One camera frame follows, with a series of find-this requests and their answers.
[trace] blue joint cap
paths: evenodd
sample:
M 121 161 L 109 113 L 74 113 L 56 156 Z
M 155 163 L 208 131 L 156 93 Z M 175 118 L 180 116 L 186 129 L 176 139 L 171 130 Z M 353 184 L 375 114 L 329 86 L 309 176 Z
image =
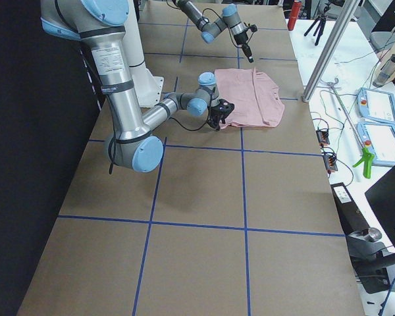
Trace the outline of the blue joint cap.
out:
M 80 2 L 94 18 L 108 26 L 123 25 L 129 14 L 129 4 L 126 0 L 80 0 Z
M 200 98 L 193 98 L 187 103 L 187 111 L 194 117 L 200 117 L 208 107 L 208 104 Z
M 208 33 L 208 32 L 202 32 L 200 34 L 200 36 L 202 37 L 202 39 L 205 41 L 206 44 L 210 44 L 213 42 L 213 40 L 215 39 L 212 34 Z
M 42 28 L 45 33 L 52 36 L 57 36 L 58 38 L 64 38 L 66 40 L 80 41 L 80 36 L 78 33 L 68 30 L 67 28 L 62 28 L 54 23 L 51 23 L 43 18 L 41 18 Z
M 204 72 L 203 74 L 200 74 L 197 81 L 201 86 L 212 86 L 217 83 L 215 75 L 212 72 Z
M 223 9 L 223 16 L 232 16 L 237 12 L 237 6 L 234 3 L 231 3 L 229 6 Z
M 163 157 L 164 146 L 158 137 L 144 139 L 133 154 L 132 168 L 138 172 L 150 172 L 155 169 Z

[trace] green clamp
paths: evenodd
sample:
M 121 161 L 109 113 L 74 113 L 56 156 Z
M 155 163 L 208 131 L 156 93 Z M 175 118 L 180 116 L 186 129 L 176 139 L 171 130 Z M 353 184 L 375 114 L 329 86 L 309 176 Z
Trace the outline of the green clamp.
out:
M 353 165 L 353 167 L 356 167 L 360 165 L 362 162 L 364 162 L 364 168 L 363 168 L 363 176 L 366 179 L 370 179 L 371 177 L 371 165 L 373 163 L 373 159 L 375 158 L 375 154 L 371 153 L 366 147 L 363 147 L 361 150 L 363 155 L 361 156 L 361 159 Z

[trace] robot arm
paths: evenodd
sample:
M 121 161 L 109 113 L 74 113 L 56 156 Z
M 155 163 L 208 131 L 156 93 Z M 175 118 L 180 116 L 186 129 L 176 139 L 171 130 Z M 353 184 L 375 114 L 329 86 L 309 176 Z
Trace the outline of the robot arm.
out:
M 206 43 L 212 43 L 213 40 L 226 28 L 234 36 L 234 40 L 239 48 L 243 50 L 244 55 L 250 63 L 254 62 L 250 46 L 248 45 L 249 37 L 247 31 L 256 32 L 256 25 L 245 26 L 240 15 L 238 15 L 237 6 L 230 4 L 223 9 L 223 15 L 218 17 L 214 23 L 204 16 L 199 9 L 190 0 L 172 0 L 174 4 L 186 13 L 188 18 L 196 25 L 201 36 Z
M 163 154 L 163 144 L 152 135 L 153 129 L 179 109 L 201 115 L 206 107 L 216 107 L 220 101 L 213 98 L 217 89 L 211 74 L 194 93 L 183 97 L 174 93 L 142 116 L 122 45 L 128 9 L 126 0 L 41 0 L 41 20 L 48 34 L 82 41 L 91 48 L 113 118 L 114 133 L 104 143 L 111 164 L 149 172 Z M 215 124 L 215 119 L 222 118 L 219 109 L 215 110 L 218 116 L 211 118 L 213 127 L 219 123 Z

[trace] pink towel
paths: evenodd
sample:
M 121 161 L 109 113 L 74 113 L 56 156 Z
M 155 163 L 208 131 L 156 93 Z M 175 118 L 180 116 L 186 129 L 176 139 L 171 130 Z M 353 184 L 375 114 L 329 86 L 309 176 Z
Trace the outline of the pink towel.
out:
M 264 72 L 254 69 L 217 69 L 219 96 L 234 103 L 221 128 L 231 126 L 276 127 L 284 112 L 279 87 Z

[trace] black tripod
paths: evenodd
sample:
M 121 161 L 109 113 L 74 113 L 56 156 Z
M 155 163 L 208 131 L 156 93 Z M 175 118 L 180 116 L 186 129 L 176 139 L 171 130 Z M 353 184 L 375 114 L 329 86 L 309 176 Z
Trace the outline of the black tripod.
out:
M 312 23 L 312 25 L 309 27 L 309 29 L 304 34 L 304 36 L 308 35 L 310 30 L 316 25 L 316 23 L 319 22 L 319 25 L 316 27 L 316 31 L 315 31 L 315 33 L 313 35 L 313 36 L 316 36 L 316 34 L 317 34 L 315 46 L 317 46 L 317 44 L 319 44 L 319 40 L 321 39 L 321 36 L 323 34 L 323 30 L 325 29 L 325 24 L 327 23 L 326 12 L 328 12 L 329 9 L 330 9 L 330 1 L 328 1 L 328 3 L 326 3 L 326 7 L 323 9 L 323 13 L 321 13 L 320 15 L 317 16 L 315 21 Z

